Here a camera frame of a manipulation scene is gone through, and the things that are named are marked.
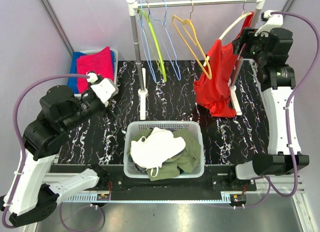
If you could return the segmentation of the white pink garment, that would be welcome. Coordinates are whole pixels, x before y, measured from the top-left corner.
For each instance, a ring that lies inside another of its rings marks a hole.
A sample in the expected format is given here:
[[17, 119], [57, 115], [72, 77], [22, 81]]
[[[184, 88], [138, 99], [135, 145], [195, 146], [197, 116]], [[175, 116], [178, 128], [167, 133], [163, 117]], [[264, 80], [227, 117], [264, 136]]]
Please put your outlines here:
[[172, 131], [155, 127], [143, 130], [133, 138], [128, 155], [140, 167], [146, 168], [151, 178], [155, 178], [164, 162], [181, 154], [185, 147], [182, 137], [175, 137]]

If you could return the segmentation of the red tank top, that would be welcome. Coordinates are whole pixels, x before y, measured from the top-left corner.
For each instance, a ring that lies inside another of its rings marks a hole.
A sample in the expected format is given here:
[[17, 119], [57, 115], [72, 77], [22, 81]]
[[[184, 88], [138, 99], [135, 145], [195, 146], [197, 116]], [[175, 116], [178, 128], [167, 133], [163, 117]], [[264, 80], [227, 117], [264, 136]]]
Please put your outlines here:
[[204, 68], [211, 70], [212, 78], [208, 79], [206, 74], [202, 73], [199, 80], [194, 82], [196, 103], [208, 109], [213, 117], [232, 118], [236, 116], [236, 110], [230, 107], [229, 80], [238, 56], [233, 53], [232, 43], [222, 45], [222, 39], [242, 19], [244, 22], [241, 29], [249, 27], [253, 15], [253, 11], [241, 15], [222, 33], [206, 54], [208, 63]]

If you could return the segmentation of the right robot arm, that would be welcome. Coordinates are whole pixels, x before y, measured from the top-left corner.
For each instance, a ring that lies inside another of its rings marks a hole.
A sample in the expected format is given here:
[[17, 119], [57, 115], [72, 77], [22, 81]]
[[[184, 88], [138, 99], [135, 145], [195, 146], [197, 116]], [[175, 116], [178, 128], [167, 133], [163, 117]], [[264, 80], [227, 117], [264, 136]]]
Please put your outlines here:
[[233, 53], [256, 63], [256, 78], [268, 118], [269, 144], [266, 154], [233, 167], [228, 187], [239, 190], [245, 180], [297, 173], [310, 163], [301, 153], [294, 115], [295, 71], [286, 61], [293, 44], [293, 33], [281, 27], [270, 31], [245, 28], [232, 42]]

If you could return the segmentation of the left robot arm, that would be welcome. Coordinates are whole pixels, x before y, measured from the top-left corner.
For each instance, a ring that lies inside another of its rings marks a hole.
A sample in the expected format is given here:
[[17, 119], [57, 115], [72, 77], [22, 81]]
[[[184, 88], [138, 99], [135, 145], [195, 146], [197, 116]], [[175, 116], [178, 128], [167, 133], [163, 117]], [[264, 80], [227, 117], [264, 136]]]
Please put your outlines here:
[[10, 228], [40, 222], [69, 197], [86, 189], [103, 190], [109, 185], [109, 173], [97, 164], [56, 184], [46, 184], [43, 179], [71, 130], [92, 116], [106, 115], [108, 102], [118, 91], [113, 82], [100, 83], [91, 85], [78, 99], [70, 87], [58, 85], [40, 99], [42, 110], [22, 136], [26, 159], [20, 161], [23, 169], [16, 175], [18, 182], [0, 198], [1, 211], [11, 213]]

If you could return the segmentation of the olive green tank top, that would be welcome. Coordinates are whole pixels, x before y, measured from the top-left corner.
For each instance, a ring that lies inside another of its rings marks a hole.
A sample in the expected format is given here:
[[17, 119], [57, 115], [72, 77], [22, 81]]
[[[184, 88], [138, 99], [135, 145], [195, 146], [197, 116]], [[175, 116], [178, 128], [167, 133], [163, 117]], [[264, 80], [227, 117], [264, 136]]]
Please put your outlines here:
[[168, 159], [160, 168], [159, 175], [155, 178], [147, 175], [151, 181], [172, 179], [180, 175], [180, 169], [186, 172], [192, 172], [200, 161], [201, 147], [199, 143], [192, 138], [192, 134], [186, 129], [179, 129], [173, 132], [175, 137], [182, 137], [186, 142], [186, 147], [181, 154]]

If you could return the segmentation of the cream white hanger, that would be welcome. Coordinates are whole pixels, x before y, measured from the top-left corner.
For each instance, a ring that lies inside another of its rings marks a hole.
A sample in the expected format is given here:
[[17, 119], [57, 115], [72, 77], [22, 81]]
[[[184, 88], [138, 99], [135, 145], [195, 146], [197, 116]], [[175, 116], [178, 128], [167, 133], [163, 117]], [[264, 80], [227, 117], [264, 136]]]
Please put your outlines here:
[[[245, 4], [246, 4], [247, 0], [244, 1], [243, 5], [242, 5], [242, 12], [241, 15], [233, 22], [231, 23], [225, 30], [224, 32], [220, 35], [220, 37], [217, 40], [222, 41], [223, 38], [239, 23], [241, 22], [243, 19], [247, 18], [248, 16], [252, 15], [252, 12], [246, 12], [245, 10]], [[211, 49], [209, 50], [209, 52], [206, 55], [206, 59], [205, 62], [203, 63], [203, 67], [206, 67], [209, 63], [209, 59], [210, 59], [210, 53]]]

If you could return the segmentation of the yellow hanger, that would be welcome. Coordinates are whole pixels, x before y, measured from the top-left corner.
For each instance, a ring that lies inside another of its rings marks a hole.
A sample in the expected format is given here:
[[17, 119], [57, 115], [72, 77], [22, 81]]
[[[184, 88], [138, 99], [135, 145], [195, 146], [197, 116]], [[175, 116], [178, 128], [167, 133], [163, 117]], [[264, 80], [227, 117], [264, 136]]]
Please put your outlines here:
[[[192, 53], [192, 55], [195, 57], [196, 62], [198, 63], [198, 65], [200, 66], [200, 68], [202, 69], [203, 73], [205, 74], [205, 76], [211, 80], [212, 79], [212, 70], [210, 68], [206, 69], [206, 66], [209, 66], [209, 59], [207, 58], [206, 54], [204, 53], [204, 50], [197, 38], [197, 32], [196, 29], [192, 23], [192, 13], [194, 11], [194, 4], [192, 0], [189, 0], [191, 2], [191, 6], [192, 6], [192, 10], [189, 13], [189, 19], [181, 19], [180, 17], [178, 17], [177, 15], [173, 15], [172, 16], [172, 24], [174, 26], [174, 28], [176, 29], [177, 33], [179, 34], [179, 36], [181, 37], [181, 39], [183, 40], [183, 42], [185, 43], [185, 45], [188, 47], [189, 51]], [[180, 22], [182, 25], [182, 28], [184, 29], [184, 31], [186, 32], [187, 36], [189, 37], [189, 39], [193, 42], [193, 44], [199, 49], [203, 59], [204, 59], [204, 63], [200, 62], [200, 59], [196, 56], [196, 53], [193, 51], [192, 47], [189, 45], [188, 41], [185, 39], [185, 37], [183, 36], [182, 32], [179, 30], [178, 26], [176, 25], [176, 22]]]

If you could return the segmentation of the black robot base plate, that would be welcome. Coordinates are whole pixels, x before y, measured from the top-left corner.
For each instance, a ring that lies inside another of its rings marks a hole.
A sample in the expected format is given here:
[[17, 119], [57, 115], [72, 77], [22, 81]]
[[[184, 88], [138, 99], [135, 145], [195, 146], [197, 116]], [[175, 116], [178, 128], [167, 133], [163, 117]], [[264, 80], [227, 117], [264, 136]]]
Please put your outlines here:
[[178, 201], [217, 201], [222, 193], [254, 192], [257, 187], [251, 181], [230, 177], [232, 165], [206, 165], [198, 178], [167, 179], [152, 182], [149, 179], [131, 178], [123, 165], [103, 165], [111, 182], [111, 202], [169, 203]]

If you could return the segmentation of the blue-grey tank top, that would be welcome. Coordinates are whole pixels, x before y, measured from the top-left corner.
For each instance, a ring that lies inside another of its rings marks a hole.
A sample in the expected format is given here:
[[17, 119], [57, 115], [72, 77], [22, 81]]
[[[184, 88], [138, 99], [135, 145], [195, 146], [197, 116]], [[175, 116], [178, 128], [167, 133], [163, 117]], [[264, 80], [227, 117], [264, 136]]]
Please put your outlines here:
[[136, 164], [136, 163], [133, 161], [133, 159], [132, 159], [131, 156], [128, 157], [128, 160], [134, 164], [135, 168], [136, 168], [140, 173], [142, 173], [142, 174], [144, 174], [144, 175], [147, 175], [147, 174], [148, 174], [146, 168], [140, 167], [138, 164]]

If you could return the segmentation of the neon green hanger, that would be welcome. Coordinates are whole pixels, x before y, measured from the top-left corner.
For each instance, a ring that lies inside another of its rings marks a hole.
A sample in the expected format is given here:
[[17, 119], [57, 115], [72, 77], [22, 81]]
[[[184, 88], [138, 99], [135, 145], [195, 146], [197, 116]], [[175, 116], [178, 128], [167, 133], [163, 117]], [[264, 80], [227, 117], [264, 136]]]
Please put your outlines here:
[[[140, 8], [138, 8], [137, 10], [143, 9], [143, 5], [142, 5], [141, 1], [139, 1], [139, 5], [140, 5]], [[157, 53], [158, 53], [158, 59], [155, 60], [156, 64], [158, 66], [158, 69], [159, 69], [161, 75], [163, 76], [164, 82], [166, 82], [167, 81], [167, 75], [166, 75], [166, 70], [165, 70], [165, 64], [164, 64], [162, 53], [161, 53], [161, 50], [160, 50], [160, 46], [159, 46], [159, 43], [158, 43], [158, 40], [157, 40], [157, 37], [156, 37], [156, 33], [155, 33], [153, 25], [151, 23], [150, 16], [145, 11], [143, 13], [143, 16], [145, 17], [145, 20], [146, 20], [146, 22], [147, 22], [147, 24], [149, 26], [152, 38], [154, 40], [155, 48], [156, 48]], [[155, 53], [153, 51], [153, 47], [151, 46], [150, 43], [149, 43], [149, 48], [151, 49], [151, 52], [152, 52], [153, 56], [155, 57]]]

